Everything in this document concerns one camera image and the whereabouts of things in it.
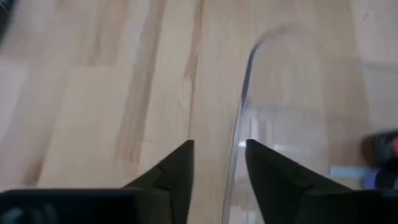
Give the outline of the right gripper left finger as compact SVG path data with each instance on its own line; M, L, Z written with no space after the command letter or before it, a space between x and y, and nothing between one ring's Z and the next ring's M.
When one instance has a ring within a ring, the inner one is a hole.
M2 192L1 223L186 223L193 171L194 142L188 140L121 188Z

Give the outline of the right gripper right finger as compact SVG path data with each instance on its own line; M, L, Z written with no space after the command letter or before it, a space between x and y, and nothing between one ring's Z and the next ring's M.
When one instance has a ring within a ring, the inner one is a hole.
M397 190L353 190L254 139L245 158L265 223L397 223Z

